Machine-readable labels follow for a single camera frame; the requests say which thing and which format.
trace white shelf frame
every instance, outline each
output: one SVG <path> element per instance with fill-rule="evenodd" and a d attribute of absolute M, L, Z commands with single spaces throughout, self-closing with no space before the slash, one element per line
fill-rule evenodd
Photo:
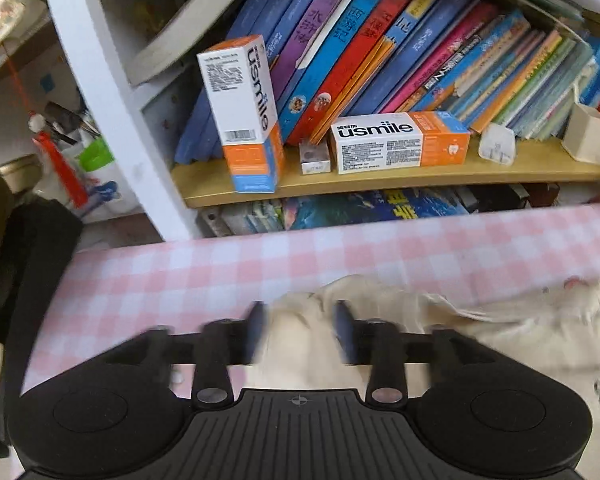
<path fill-rule="evenodd" d="M 185 206 L 142 114 L 183 67 L 132 89 L 100 0 L 48 3 L 82 95 L 154 227 L 165 241 L 201 238 L 196 212 Z"/>

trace cardboard box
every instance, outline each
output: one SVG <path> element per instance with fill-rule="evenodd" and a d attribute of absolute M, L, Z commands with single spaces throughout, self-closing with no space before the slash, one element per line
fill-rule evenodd
<path fill-rule="evenodd" d="M 235 190 L 274 192 L 284 151 L 262 36 L 223 41 L 198 62 Z"/>
<path fill-rule="evenodd" d="M 462 164 L 470 136 L 447 112 L 342 117 L 331 125 L 339 174 Z"/>
<path fill-rule="evenodd" d="M 575 160 L 600 164 L 600 112 L 574 103 L 562 146 Z"/>
<path fill-rule="evenodd" d="M 331 172 L 331 157 L 327 139 L 318 144 L 312 144 L 309 139 L 303 139 L 299 144 L 299 150 L 303 175 Z"/>

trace red book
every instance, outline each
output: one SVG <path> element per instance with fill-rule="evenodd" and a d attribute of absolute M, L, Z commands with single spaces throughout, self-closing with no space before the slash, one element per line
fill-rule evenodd
<path fill-rule="evenodd" d="M 287 144 L 297 146 L 302 139 L 311 135 L 314 127 L 329 110 L 331 102 L 342 92 L 366 55 L 409 1 L 411 0 L 380 0 L 315 93 L 286 140 Z"/>
<path fill-rule="evenodd" d="M 489 2 L 479 2 L 456 25 L 436 50 L 425 60 L 419 69 L 402 85 L 398 93 L 389 101 L 380 113 L 395 112 L 403 102 L 438 70 L 462 44 L 489 23 L 498 14 L 498 7 Z"/>

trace usmile logo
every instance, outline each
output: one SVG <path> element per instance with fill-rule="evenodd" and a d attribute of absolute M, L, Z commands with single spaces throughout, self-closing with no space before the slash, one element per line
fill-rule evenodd
<path fill-rule="evenodd" d="M 247 52 L 247 59 L 249 60 L 253 94 L 256 97 L 256 106 L 258 107 L 258 114 L 260 115 L 260 126 L 262 126 L 263 131 L 266 131 L 269 127 L 269 118 L 267 117 L 267 103 L 269 102 L 269 96 L 262 92 L 262 83 L 260 82 L 260 70 L 262 65 L 260 63 L 258 50 L 255 46 L 252 46 Z"/>
<path fill-rule="evenodd" d="M 381 134 L 408 134 L 413 131 L 413 126 L 410 124 L 396 124 L 389 121 L 380 121 L 378 126 L 358 126 L 357 124 L 343 124 L 337 126 L 338 135 L 346 139 L 347 137 L 362 137 L 367 135 Z"/>

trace usmile box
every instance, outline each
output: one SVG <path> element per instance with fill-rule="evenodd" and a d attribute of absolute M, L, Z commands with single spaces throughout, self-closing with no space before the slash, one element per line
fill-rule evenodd
<path fill-rule="evenodd" d="M 470 136 L 446 112 L 342 117 L 331 125 L 339 174 L 462 164 Z"/>
<path fill-rule="evenodd" d="M 222 150 L 238 193 L 273 193 L 284 152 L 262 36 L 198 54 Z"/>

